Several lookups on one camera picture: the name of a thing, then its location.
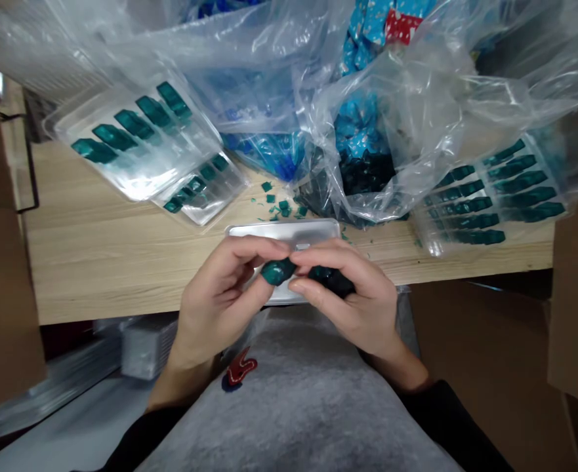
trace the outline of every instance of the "teal plastic part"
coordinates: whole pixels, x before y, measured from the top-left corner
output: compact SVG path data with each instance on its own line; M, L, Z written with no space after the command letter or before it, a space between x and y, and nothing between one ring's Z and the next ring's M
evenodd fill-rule
M453 169L450 174L453 176L455 180L463 180L471 174L474 174L474 167L473 166L462 166Z
M134 111L121 110L114 115L114 118L124 129L143 141L146 141L155 134L153 128Z
M71 147L78 152L80 156L96 164L108 164L118 156L107 144L103 144L92 138L78 139Z
M154 100L151 97L146 95L141 96L136 100L136 105L142 110L151 123L157 127L166 128L173 123L169 114L164 110L164 107L157 100Z
M486 231L455 231L455 240L471 245L493 245L505 241L505 233L496 229Z
M194 193L199 193L205 190L206 185L205 182L199 177L193 177L192 180L188 182L188 188Z
M356 293L354 283L345 277L339 269L316 265L308 272L308 278L319 282L341 299Z
M217 178L217 172L212 168L212 166L206 164L205 166L203 166L200 170L199 173L201 174L201 177L203 177L204 179L206 179L208 182L213 181L215 178Z
M175 90L171 84L168 82L162 82L157 86L157 93L159 93L160 97L164 99L164 102L166 102L168 107L179 119L184 120L191 116L192 112L190 111L190 108L186 105L184 99L179 93L177 93L177 90Z
M441 192L437 192L436 197L443 202L457 200L461 198L461 191L459 187L453 187L446 190L442 190Z
M461 192L462 197L468 197L473 193L476 193L479 190L483 189L484 183L481 180L475 180L474 182L471 182L469 184L460 185L458 188L459 191Z
M441 210L443 214L452 216L456 214L475 213L491 206L492 199L490 197L477 197L460 203L444 205Z
M179 199L177 198L170 199L169 201L166 202L166 205L164 205L165 210L170 213L179 213L182 207L183 207L182 202L179 201Z
M223 172L230 166L230 164L221 154L217 154L212 158L212 164L219 172Z
M114 125L98 125L92 132L105 144L119 151L127 151L137 146L127 132L119 130Z
M446 176L440 180L440 183L435 186L435 188L445 187L452 184L455 181L455 177L449 172Z
M536 187L527 192L519 193L511 197L503 197L501 204L507 208L533 207L540 202L552 199L558 192L553 187Z
M297 266L289 258L280 261L269 261L261 269L260 274L271 285L279 286L287 281L295 272Z
M499 224L499 215L486 213L464 218L449 218L446 223L448 227L453 229L483 229Z
M564 213L566 209L562 203L547 202L538 205L535 208L523 208L522 210L513 210L509 214L509 219L525 223L535 223L552 218Z
M518 193L531 186L540 184L547 180L546 174L542 170L524 172L512 180L505 180L494 184L494 188L499 193Z
M524 148L525 148L525 143L523 142L523 140L518 140L518 141L516 141L516 143L513 146L508 147L504 151L501 151L500 153L498 153L492 157L488 157L484 161L484 164L487 165L488 167L493 167L495 165L502 164L503 162L510 159L514 155L514 153L519 152L521 149L524 149Z
M499 168L491 169L487 175L490 180L503 180L514 177L520 174L523 170L533 166L536 163L536 158L533 154L527 154L520 157L515 157L506 165Z

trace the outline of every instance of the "wooden tabletop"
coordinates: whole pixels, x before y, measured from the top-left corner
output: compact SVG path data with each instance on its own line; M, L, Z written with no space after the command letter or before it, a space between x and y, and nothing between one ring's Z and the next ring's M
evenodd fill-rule
M24 225L42 325L176 310L183 288L226 226L271 217L260 186L269 179L255 172L248 172L252 186L202 233L152 203L126 201L60 142L33 145L33 155L41 207L24 215ZM277 200L288 196L273 184ZM345 235L396 284L552 264L553 225L517 245L446 259L429 256L407 222L368 231L348 227Z

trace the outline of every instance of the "hand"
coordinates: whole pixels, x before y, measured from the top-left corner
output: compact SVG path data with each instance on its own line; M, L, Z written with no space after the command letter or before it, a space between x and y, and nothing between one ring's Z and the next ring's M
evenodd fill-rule
M297 275L321 265L339 269L354 283L356 293L344 300L304 277L292 280L289 289L302 294L348 341L369 354L381 375L404 391L428 381L426 368L396 333L396 286L376 264L340 239L329 239L290 257L299 266Z
M274 291L262 277L245 291L243 284L265 261L290 253L288 244L275 239L225 238L184 290L169 362L193 368L231 346Z

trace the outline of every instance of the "clear plastic bag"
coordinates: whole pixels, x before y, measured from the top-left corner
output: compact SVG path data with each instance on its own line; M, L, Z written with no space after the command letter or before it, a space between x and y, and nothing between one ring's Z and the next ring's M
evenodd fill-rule
M386 51L361 73L315 95L302 126L311 131L313 146L295 184L299 198L315 213L360 227L393 220L407 214L451 169L506 149L523 131L545 127L577 109L578 21L571 18L578 17L578 4L564 5L537 0L440 3L402 57ZM476 75L471 54L498 50L512 34L524 31L527 41L546 48L529 25L554 11L569 17L564 23L573 29L547 51L545 60L521 68L516 78ZM371 94L378 109L373 129L386 138L396 174L378 192L347 195L336 121L342 106L364 109Z

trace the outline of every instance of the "silver tray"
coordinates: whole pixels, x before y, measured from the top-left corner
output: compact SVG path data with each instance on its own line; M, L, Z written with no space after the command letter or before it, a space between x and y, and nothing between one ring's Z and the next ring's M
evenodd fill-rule
M339 222L332 218L316 218L292 222L264 222L251 225L228 226L225 229L226 236L263 236L289 243L295 250L304 250L309 246L318 244L332 237L340 237L341 229ZM260 267L256 269L254 276L245 284L245 287L258 275ZM289 290L289 282L285 281L276 287L267 305L294 305L305 304L307 301L300 294Z

